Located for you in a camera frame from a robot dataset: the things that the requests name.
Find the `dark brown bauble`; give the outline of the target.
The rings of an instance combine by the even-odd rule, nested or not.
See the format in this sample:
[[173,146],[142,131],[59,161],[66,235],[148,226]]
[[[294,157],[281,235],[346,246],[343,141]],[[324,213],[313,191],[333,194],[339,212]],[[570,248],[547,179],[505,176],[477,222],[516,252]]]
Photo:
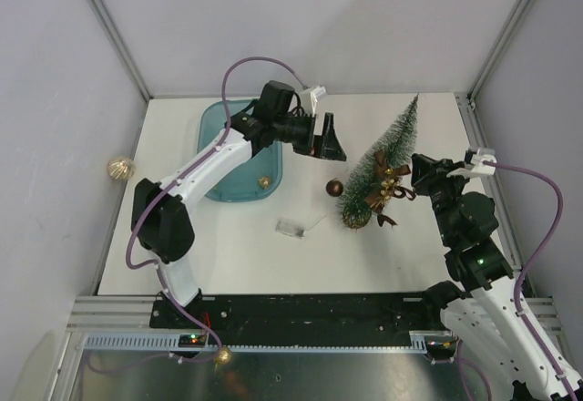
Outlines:
[[343,184],[338,179],[329,180],[325,185],[325,190],[331,197],[340,197],[343,194]]

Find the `brown ribbon pile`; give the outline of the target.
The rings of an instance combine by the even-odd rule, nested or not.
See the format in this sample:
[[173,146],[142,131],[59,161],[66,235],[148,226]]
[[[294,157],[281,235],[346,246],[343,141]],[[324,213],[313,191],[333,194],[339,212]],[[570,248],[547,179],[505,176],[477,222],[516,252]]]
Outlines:
[[384,213],[384,208],[392,199],[413,201],[416,198],[415,192],[402,184],[403,177],[412,173],[411,168],[408,164],[391,167],[383,150],[377,150],[373,159],[373,183],[364,201],[375,214],[380,227],[386,223],[393,227],[397,222]]

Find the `small green christmas tree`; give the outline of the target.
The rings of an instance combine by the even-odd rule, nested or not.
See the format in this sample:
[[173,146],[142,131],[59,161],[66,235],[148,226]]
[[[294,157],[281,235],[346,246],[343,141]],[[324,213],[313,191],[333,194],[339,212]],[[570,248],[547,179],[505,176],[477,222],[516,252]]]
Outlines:
[[343,226],[360,230],[371,221],[394,227],[397,221],[384,210],[392,200],[414,201],[404,186],[411,174],[417,138],[418,96],[399,114],[385,133],[365,152],[343,186],[338,212]]

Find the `clear light string battery box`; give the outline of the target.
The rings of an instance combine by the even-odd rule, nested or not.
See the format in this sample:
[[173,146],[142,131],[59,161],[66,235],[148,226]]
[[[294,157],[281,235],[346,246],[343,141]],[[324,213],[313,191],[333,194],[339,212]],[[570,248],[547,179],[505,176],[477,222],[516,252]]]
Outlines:
[[275,231],[296,239],[302,239],[305,235],[305,228],[297,222],[278,219],[275,225]]

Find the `white gold striped bauble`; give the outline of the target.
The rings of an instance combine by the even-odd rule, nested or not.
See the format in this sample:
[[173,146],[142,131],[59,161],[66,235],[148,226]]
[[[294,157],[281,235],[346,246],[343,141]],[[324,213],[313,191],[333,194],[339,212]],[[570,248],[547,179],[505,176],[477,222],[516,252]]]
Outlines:
[[107,174],[112,180],[129,180],[135,170],[135,163],[127,157],[116,157],[107,163]]

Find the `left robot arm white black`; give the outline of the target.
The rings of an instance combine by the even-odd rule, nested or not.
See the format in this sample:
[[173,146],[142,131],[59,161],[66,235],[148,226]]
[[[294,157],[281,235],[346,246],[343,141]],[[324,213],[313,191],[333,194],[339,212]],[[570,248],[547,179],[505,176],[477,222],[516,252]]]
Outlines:
[[201,317],[195,301],[199,284],[188,266],[195,241],[190,213],[225,176],[275,142],[287,143],[295,153],[315,159],[345,161],[333,115],[325,113],[321,134],[316,117],[292,110],[301,99],[282,82],[270,81],[258,98],[229,116],[217,137],[173,175],[154,182],[141,180],[134,189],[131,242],[153,253],[162,292],[173,301],[170,318],[189,328]]

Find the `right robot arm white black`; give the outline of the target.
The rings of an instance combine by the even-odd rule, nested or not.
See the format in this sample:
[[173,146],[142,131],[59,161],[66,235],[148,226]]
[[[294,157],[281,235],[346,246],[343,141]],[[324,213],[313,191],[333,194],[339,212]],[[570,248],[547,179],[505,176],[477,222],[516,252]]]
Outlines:
[[472,178],[500,169],[488,149],[469,149],[462,161],[412,156],[411,183],[430,199],[450,275],[424,292],[422,322],[444,326],[513,388],[515,400],[579,400],[582,376],[558,350],[522,292],[515,272],[492,239],[499,223],[493,199],[465,191]]

